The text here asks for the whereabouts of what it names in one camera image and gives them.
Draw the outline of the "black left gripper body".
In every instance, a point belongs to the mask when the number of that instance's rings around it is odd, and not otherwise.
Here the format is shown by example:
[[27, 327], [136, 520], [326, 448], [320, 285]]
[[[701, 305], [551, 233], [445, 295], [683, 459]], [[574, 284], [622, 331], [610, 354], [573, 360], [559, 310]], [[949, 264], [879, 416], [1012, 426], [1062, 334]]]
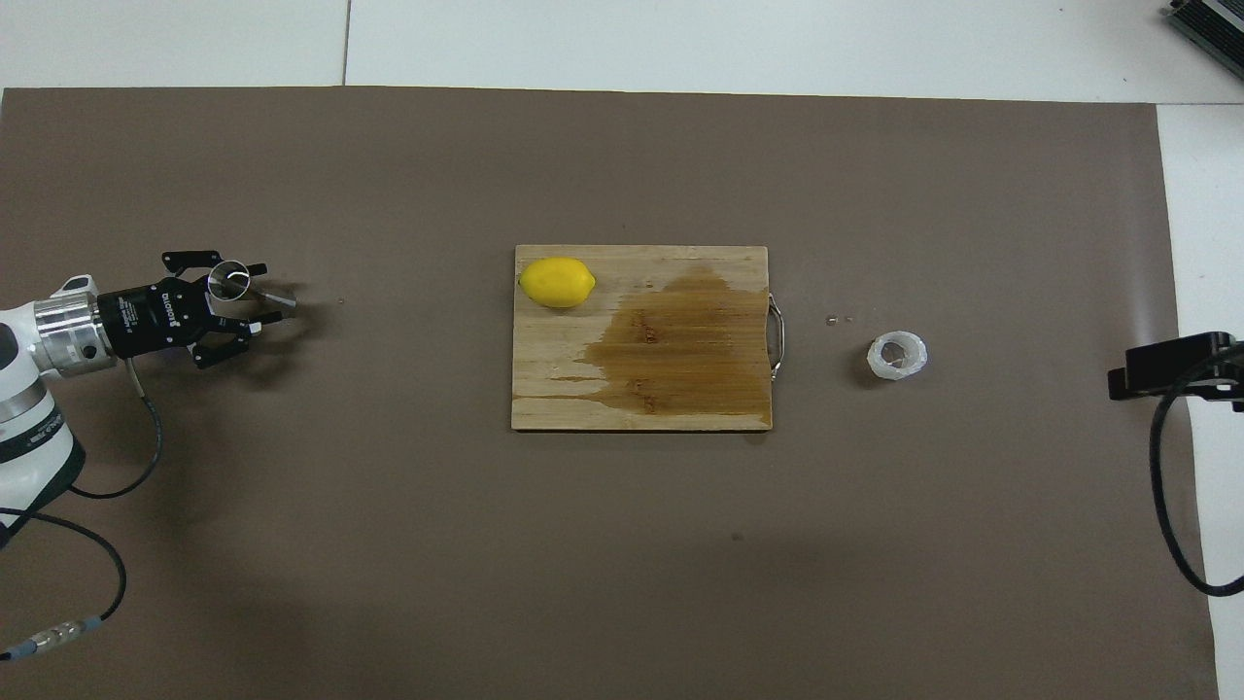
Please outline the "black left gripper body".
[[96, 305], [108, 349], [121, 359], [195, 344], [209, 332], [207, 292], [187, 280], [102, 293]]

